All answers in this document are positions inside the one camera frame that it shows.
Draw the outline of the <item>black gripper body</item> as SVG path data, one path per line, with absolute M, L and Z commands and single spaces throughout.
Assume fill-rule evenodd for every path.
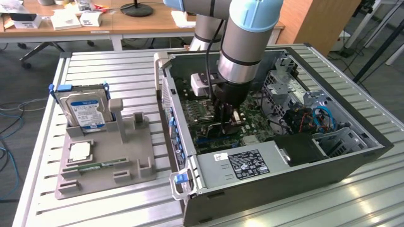
M 247 99 L 252 82 L 236 84 L 224 82 L 216 85 L 215 96 L 222 103 L 240 107 Z

